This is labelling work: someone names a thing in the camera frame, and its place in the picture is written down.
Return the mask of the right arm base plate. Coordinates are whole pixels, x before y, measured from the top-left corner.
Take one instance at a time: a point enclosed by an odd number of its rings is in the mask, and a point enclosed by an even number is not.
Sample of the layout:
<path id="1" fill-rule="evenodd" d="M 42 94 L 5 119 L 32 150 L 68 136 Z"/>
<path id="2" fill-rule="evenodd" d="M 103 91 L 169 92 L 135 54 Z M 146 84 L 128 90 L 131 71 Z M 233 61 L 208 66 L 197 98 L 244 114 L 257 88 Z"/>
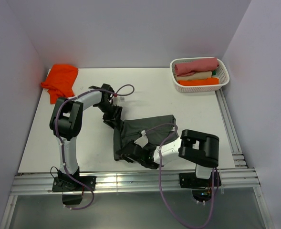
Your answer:
<path id="1" fill-rule="evenodd" d="M 221 178 L 218 171 L 214 172 L 214 180 L 212 188 L 212 174 L 209 179 L 201 179 L 196 177 L 195 172 L 179 173 L 179 184 L 181 188 L 190 189 L 192 200 L 196 204 L 205 205 L 212 200 L 212 195 L 216 197 L 221 187 Z"/>

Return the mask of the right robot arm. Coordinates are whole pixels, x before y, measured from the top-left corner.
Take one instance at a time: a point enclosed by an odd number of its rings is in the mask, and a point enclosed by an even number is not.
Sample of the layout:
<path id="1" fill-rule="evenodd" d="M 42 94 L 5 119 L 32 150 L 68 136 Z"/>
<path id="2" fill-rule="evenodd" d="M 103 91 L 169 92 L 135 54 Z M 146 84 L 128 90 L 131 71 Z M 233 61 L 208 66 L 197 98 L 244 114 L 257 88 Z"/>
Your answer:
<path id="1" fill-rule="evenodd" d="M 215 135 L 185 129 L 181 136 L 167 136 L 167 141 L 150 136 L 150 131 L 135 134 L 130 140 L 114 145 L 114 159 L 156 170 L 179 158 L 196 165 L 194 172 L 179 174 L 181 188 L 220 187 L 219 138 Z"/>

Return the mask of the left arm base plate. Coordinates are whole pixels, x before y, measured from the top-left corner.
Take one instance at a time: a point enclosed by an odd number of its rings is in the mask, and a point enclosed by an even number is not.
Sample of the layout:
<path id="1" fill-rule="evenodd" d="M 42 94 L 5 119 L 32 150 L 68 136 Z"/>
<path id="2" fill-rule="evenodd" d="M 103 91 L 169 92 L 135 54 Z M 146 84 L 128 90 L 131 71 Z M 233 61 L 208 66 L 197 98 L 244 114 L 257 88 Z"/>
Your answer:
<path id="1" fill-rule="evenodd" d="M 90 190 L 95 190 L 96 176 L 81 176 L 76 179 L 87 185 Z M 83 192 L 88 189 L 71 180 L 68 176 L 57 176 L 52 185 L 53 193 L 62 193 L 62 203 L 65 205 L 79 205 L 83 199 Z"/>

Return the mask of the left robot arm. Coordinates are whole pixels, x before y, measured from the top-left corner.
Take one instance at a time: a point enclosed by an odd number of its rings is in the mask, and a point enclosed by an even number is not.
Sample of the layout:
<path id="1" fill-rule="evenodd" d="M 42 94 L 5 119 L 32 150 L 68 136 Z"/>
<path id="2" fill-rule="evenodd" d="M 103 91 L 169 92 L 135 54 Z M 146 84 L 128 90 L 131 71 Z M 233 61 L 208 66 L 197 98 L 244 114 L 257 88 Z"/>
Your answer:
<path id="1" fill-rule="evenodd" d="M 60 149 L 60 168 L 54 178 L 53 192 L 94 190 L 95 178 L 80 177 L 76 158 L 76 139 L 82 128 L 83 112 L 97 107 L 103 112 L 103 122 L 115 131 L 122 127 L 122 107 L 115 105 L 118 98 L 108 84 L 91 86 L 86 92 L 71 98 L 59 98 L 55 104 L 49 127 L 56 136 Z"/>

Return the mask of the dark grey t shirt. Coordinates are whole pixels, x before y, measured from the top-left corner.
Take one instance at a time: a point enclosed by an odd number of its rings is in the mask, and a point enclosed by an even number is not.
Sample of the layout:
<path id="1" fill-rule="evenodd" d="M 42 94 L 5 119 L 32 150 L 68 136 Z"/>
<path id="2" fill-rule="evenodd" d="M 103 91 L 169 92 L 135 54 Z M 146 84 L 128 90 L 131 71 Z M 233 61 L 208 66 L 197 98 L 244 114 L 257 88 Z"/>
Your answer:
<path id="1" fill-rule="evenodd" d="M 153 153 L 162 141 L 174 132 L 176 124 L 175 117 L 170 115 L 156 116 L 135 120 L 124 120 L 120 128 L 114 129 L 113 149 L 114 160 L 119 161 L 123 158 L 116 152 L 121 150 L 130 141 L 135 141 L 141 136 L 142 131 L 146 131 L 148 144 L 144 149 Z"/>

